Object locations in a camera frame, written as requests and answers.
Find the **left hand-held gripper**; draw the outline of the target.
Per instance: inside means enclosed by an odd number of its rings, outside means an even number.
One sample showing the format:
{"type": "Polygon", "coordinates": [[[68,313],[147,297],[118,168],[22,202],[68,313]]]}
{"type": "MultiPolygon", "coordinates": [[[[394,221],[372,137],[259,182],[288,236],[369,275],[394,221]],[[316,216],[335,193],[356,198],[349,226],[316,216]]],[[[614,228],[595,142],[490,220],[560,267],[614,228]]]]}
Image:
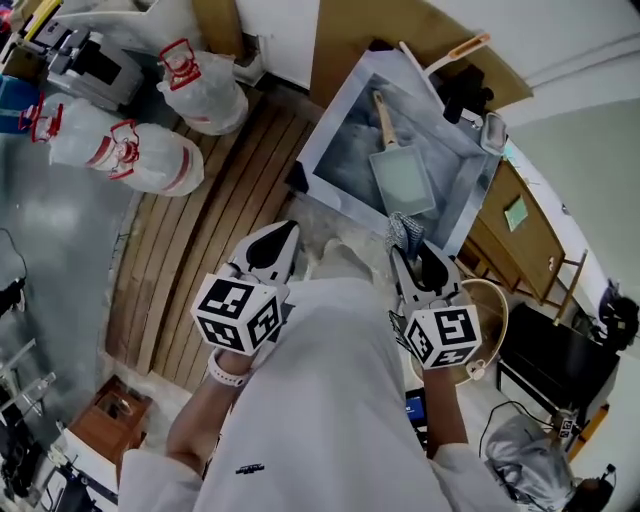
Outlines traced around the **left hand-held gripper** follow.
{"type": "Polygon", "coordinates": [[[207,274],[190,313],[203,341],[214,348],[253,356],[276,342],[290,312],[285,284],[293,275],[300,226],[292,220],[267,225],[243,238],[231,262],[207,274]],[[239,268],[273,268],[265,284],[239,268]]]}

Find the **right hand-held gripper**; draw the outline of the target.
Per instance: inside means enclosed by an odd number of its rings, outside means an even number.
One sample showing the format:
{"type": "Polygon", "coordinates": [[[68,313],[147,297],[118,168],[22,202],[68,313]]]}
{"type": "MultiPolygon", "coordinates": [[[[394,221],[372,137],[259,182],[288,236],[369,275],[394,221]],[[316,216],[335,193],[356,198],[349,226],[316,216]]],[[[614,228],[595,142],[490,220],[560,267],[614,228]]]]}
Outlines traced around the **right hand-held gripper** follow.
{"type": "Polygon", "coordinates": [[[461,288],[454,261],[431,242],[422,242],[422,284],[414,274],[405,251],[390,250],[396,288],[406,306],[420,306],[425,291],[434,295],[455,295],[432,301],[408,315],[400,327],[402,339],[423,370],[466,364],[482,344],[476,306],[461,288]]]}

